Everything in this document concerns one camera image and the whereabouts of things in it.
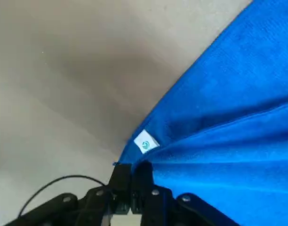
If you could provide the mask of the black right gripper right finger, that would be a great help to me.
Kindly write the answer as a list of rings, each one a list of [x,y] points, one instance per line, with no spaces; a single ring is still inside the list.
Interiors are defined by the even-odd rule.
[[[237,226],[238,223],[192,193],[177,198],[154,183],[153,167],[141,163],[132,173],[132,213],[142,226]]]

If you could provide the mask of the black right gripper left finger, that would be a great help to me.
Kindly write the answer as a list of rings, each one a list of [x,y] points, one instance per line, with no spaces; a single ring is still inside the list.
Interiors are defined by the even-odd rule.
[[[60,194],[18,216],[9,226],[109,226],[114,214],[126,215],[130,207],[131,165],[115,165],[108,184],[88,177],[100,186],[78,199],[72,193]]]

